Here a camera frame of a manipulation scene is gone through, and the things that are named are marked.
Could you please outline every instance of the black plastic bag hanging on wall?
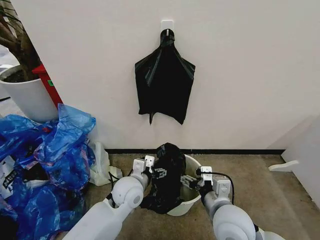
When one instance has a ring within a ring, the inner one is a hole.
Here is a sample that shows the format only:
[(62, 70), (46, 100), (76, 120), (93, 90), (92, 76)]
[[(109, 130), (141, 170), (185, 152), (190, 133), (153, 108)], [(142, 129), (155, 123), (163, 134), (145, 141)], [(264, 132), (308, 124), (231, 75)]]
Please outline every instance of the black plastic bag hanging on wall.
[(135, 64), (135, 81), (139, 114), (155, 113), (173, 117), (184, 123), (196, 66), (183, 59), (175, 48), (175, 35), (165, 29), (160, 46)]

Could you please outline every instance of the soil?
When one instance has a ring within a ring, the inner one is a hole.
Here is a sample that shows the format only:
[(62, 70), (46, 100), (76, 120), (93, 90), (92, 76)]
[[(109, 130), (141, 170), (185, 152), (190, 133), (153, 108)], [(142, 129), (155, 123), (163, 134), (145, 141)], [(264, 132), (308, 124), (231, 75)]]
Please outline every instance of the soil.
[(27, 82), (24, 78), (24, 73), (22, 70), (12, 73), (10, 76), (7, 76), (6, 78), (2, 79), (2, 81), (6, 83), (22, 83)]

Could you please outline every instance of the blue plastic sheet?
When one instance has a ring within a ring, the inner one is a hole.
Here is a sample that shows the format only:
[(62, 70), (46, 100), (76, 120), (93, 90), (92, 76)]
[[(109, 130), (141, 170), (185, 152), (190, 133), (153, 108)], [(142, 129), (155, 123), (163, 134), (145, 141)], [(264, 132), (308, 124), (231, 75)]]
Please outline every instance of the blue plastic sheet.
[(86, 143), (96, 119), (89, 113), (58, 105), (59, 123), (34, 151), (33, 156), (50, 181), (65, 190), (81, 190), (90, 179), (95, 155)]
[(49, 240), (58, 232), (69, 231), (84, 214), (81, 192), (62, 190), (51, 183), (27, 188), (20, 176), (13, 189), (6, 200), (0, 196), (0, 214), (18, 222), (18, 240)]
[[(18, 223), (18, 240), (49, 240), (70, 230), (83, 216), (81, 190), (89, 181), (95, 155), (87, 134), (96, 125), (90, 114), (59, 104), (59, 120), (44, 124), (8, 115), (0, 119), (0, 162), (15, 160), (13, 194), (3, 199), (0, 215)], [(40, 163), (50, 182), (30, 188), (24, 172)]]
[(34, 161), (34, 150), (56, 129), (57, 124), (53, 120), (39, 125), (26, 117), (12, 114), (1, 118), (0, 161), (11, 155), (16, 163), (24, 162), (23, 166), (28, 168), (27, 165)]

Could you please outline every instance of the black baseboard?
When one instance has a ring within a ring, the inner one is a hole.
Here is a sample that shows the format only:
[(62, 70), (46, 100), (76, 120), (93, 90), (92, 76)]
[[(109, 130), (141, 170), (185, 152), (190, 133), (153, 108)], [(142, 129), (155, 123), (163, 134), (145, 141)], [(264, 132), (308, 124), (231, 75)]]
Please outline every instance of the black baseboard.
[(1, 98), (1, 99), (0, 99), (0, 102), (2, 102), (2, 101), (4, 101), (4, 100), (7, 100), (7, 99), (10, 99), (10, 98), (11, 98), (10, 96), (5, 97), (5, 98)]
[[(185, 154), (281, 155), (284, 149), (181, 149)], [(109, 154), (155, 154), (155, 149), (106, 149)]]

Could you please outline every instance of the white wall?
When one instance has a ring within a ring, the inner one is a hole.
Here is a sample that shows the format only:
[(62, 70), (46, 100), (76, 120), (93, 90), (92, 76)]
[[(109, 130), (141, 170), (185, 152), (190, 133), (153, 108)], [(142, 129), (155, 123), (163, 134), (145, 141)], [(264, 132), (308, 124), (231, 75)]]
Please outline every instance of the white wall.
[(286, 162), (298, 161), (292, 171), (320, 208), (320, 117), (282, 154)]
[[(64, 103), (107, 148), (284, 149), (320, 113), (318, 0), (12, 0)], [(196, 65), (183, 126), (138, 115), (134, 64), (174, 19)]]

